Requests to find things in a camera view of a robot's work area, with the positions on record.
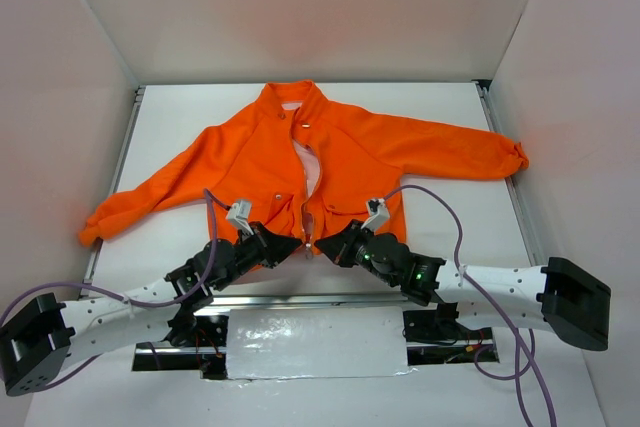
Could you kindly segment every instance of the jacket sleeve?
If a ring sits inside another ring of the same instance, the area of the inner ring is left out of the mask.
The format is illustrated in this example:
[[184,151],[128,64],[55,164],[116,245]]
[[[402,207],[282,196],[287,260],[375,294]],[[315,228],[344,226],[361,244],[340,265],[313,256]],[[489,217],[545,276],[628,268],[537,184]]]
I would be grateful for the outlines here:
[[489,180],[529,165],[521,145],[501,134],[343,107],[341,124],[354,140],[405,174]]
[[246,141],[243,131],[247,129],[238,123],[231,119],[207,127],[184,152],[136,189],[111,195],[78,233],[80,242],[89,246],[98,237],[109,239],[150,212],[202,198],[205,187],[213,189],[222,180]]

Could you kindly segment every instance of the jacket pocket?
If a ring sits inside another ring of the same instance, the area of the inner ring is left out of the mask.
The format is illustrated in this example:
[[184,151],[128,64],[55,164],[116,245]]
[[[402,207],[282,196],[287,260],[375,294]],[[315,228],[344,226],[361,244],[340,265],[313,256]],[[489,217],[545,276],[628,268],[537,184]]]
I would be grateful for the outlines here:
[[249,220],[251,222],[261,222],[274,233],[284,233],[287,229],[291,230],[293,226],[292,200],[292,194],[273,194],[271,200],[251,206]]
[[322,201],[325,209],[335,215],[368,216],[367,201],[380,197],[382,195],[378,192],[339,198],[323,197]]

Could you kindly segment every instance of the cable connector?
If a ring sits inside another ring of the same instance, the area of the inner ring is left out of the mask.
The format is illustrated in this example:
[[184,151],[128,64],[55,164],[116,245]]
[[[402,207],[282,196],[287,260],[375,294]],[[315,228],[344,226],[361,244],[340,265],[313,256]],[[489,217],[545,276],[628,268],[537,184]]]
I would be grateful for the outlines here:
[[129,307],[129,320],[133,320],[133,318],[136,316],[136,313],[133,310],[133,304],[131,303],[131,297],[129,297],[127,294],[120,294],[122,296],[122,300],[120,301],[122,303],[122,305]]
[[369,218],[364,221],[362,228],[369,229],[371,232],[378,230],[391,218],[389,209],[387,209],[387,204],[382,198],[368,200],[367,212],[369,213]]
[[253,235],[253,230],[249,225],[250,213],[251,202],[245,199],[239,199],[233,203],[226,218],[227,221],[236,228],[236,230],[239,230],[246,235]]
[[460,277],[458,277],[458,279],[460,279],[460,281],[458,282],[458,287],[462,287],[464,284],[464,276],[467,273],[467,264],[462,264],[460,267],[458,267],[458,274],[460,274]]

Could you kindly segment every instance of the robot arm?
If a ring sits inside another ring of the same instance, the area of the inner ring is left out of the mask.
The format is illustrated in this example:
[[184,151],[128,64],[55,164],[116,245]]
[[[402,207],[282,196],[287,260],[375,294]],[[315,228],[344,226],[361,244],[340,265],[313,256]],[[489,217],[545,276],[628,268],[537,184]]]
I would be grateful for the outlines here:
[[[274,268],[302,242],[276,235],[247,221],[250,204],[234,204],[227,216],[238,229],[231,244],[218,240],[211,273],[201,288],[180,303],[150,308],[189,292],[205,272],[211,243],[185,265],[144,287],[108,297],[58,302],[54,294],[34,298],[0,328],[0,366],[10,396],[37,392],[72,364],[140,342],[188,343],[197,323],[194,313],[211,303],[213,291],[261,265]],[[341,267],[359,265],[409,300],[440,304],[438,313],[469,330],[501,326],[502,319],[461,276],[453,262],[413,253],[392,234],[376,235],[389,218],[382,199],[368,203],[366,222],[353,220],[342,232],[316,242]],[[545,266],[505,269],[463,266],[509,314],[517,327],[550,330],[566,343],[606,350],[610,289],[561,258]]]
[[[370,217],[316,242],[333,263],[364,267],[409,300],[452,304],[455,320],[469,330],[503,325],[503,320],[450,260],[415,254],[393,234],[374,232],[389,218],[383,199],[368,202]],[[462,266],[506,310],[517,327],[548,330],[585,350],[608,347],[611,290],[567,259],[527,268]]]
[[247,201],[232,206],[227,220],[239,229],[237,242],[217,241],[211,273],[181,303],[134,305],[166,303],[190,291],[205,271],[211,242],[164,279],[120,294],[123,300],[58,302],[51,293],[31,300],[0,328],[7,394],[37,392],[70,365],[120,347],[161,340],[179,346],[191,339],[197,327],[194,313],[211,303],[214,290],[223,290],[257,265],[274,268],[302,245],[299,239],[269,232],[259,222],[249,224],[249,209]]

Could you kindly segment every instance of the white box enclosure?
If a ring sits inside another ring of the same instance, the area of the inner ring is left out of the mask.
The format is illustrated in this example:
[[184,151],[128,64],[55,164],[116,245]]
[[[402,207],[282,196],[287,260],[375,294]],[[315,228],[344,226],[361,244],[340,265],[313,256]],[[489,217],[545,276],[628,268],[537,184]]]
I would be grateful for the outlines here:
[[[486,112],[495,130],[523,143],[531,164],[512,185],[476,186],[484,189],[487,206],[498,207],[464,214],[471,245],[478,246],[475,254],[466,251],[478,257],[468,261],[528,263],[526,243],[535,261],[567,257],[610,285],[609,350],[570,352],[543,334],[540,362],[563,386],[553,392],[559,418],[565,421],[560,425],[637,423],[640,408],[634,394],[640,376],[632,346],[640,338],[635,315],[640,308],[640,211],[635,195],[640,187],[640,0],[0,0],[0,9],[2,308],[32,285],[83,279],[92,252],[78,244],[75,233],[108,195],[118,158],[126,157],[120,155],[125,137],[131,140],[131,157],[120,163],[122,179],[124,185],[135,185],[135,179],[154,171],[151,166],[162,165],[163,155],[173,153],[160,141],[158,153],[149,157],[149,172],[143,172],[147,167],[140,167],[140,159],[131,160],[143,156],[137,143],[152,139],[154,129],[163,135],[171,129],[181,132],[174,139],[177,148],[194,137],[192,130],[198,133],[200,123],[203,128],[219,123],[233,111],[235,101],[240,109],[254,99],[259,84],[309,78],[336,100],[380,112],[441,116],[443,122],[470,126],[485,122]],[[470,84],[480,79],[487,81],[481,84],[484,90]],[[214,86],[187,87],[190,84],[236,87],[207,90]],[[367,97],[367,85],[378,93]],[[149,87],[136,103],[140,86]],[[394,99],[402,106],[394,106]],[[207,102],[217,103],[211,106],[211,118]],[[140,123],[128,131],[134,103]],[[164,121],[154,114],[162,109]],[[192,115],[190,109],[199,112],[191,123],[184,120]],[[478,118],[461,114],[465,109]],[[450,192],[462,210],[465,202],[472,203],[468,198],[480,192],[467,193],[467,184],[457,190],[451,181],[418,181],[428,182],[445,198]],[[496,218],[487,222],[501,225],[502,214],[494,212],[503,204],[512,209],[510,195],[517,198],[518,208],[509,211],[508,223],[518,235],[506,248],[506,242],[492,240],[482,225],[492,215]],[[407,213],[410,240],[450,256],[448,246],[454,240],[448,218],[422,201],[412,205],[415,215]],[[425,226],[418,212],[428,212],[437,225],[446,227]],[[521,214],[520,225],[516,214]],[[171,237],[169,224],[191,225],[202,216],[200,204],[174,209],[133,229],[128,240],[124,235],[105,244],[101,255],[91,257],[97,283],[125,289],[153,280],[149,274],[157,277],[171,270],[163,262],[175,266],[171,256],[182,258],[201,246],[188,229],[182,237]],[[204,224],[194,232],[200,235],[200,230]],[[158,236],[179,240],[165,240],[156,260],[145,264],[135,246]],[[123,279],[113,266],[127,262],[133,274]],[[261,282],[252,288],[256,295],[280,289],[279,294],[291,296],[375,289],[373,282],[360,284],[358,274],[342,278],[318,272],[313,271],[313,282],[306,272],[283,274],[278,280],[259,273]],[[312,292],[310,285],[321,292]],[[73,298],[76,293],[58,295]],[[505,346],[501,362],[508,365],[513,362],[513,341],[500,332],[496,329]],[[212,425],[316,425],[328,420],[335,425],[389,425],[411,421],[416,411],[439,425],[524,425],[513,386],[488,382],[472,366],[423,366],[415,375],[369,380],[234,380],[215,387],[177,372],[152,377],[131,372],[126,366],[132,353],[131,348],[105,356],[94,371],[99,376],[80,374],[70,381],[74,387],[69,390],[33,399],[0,394],[0,426],[51,425],[54,416],[76,427],[92,422],[86,417],[89,412],[97,419],[109,409],[118,410],[116,419],[142,426],[168,419]],[[563,368],[574,377],[563,377]],[[429,378],[446,382],[451,390],[466,384],[476,395],[439,392]],[[535,382],[526,380],[524,389],[535,425],[546,425]],[[63,404],[67,412],[60,411]],[[171,404],[181,405],[181,410],[189,406],[185,411],[193,413],[173,417]],[[143,415],[140,405],[146,406]],[[502,413],[494,418],[474,415],[492,408]]]

